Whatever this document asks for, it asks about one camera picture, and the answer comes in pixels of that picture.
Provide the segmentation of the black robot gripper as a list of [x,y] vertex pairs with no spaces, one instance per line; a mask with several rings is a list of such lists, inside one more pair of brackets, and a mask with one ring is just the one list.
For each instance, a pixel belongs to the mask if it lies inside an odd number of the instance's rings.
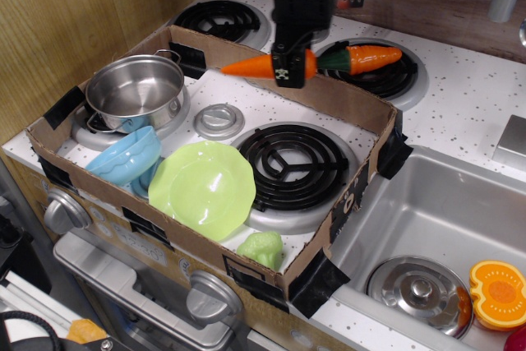
[[277,86],[303,88],[305,48],[328,32],[333,13],[334,0],[274,0],[275,41],[270,55]]

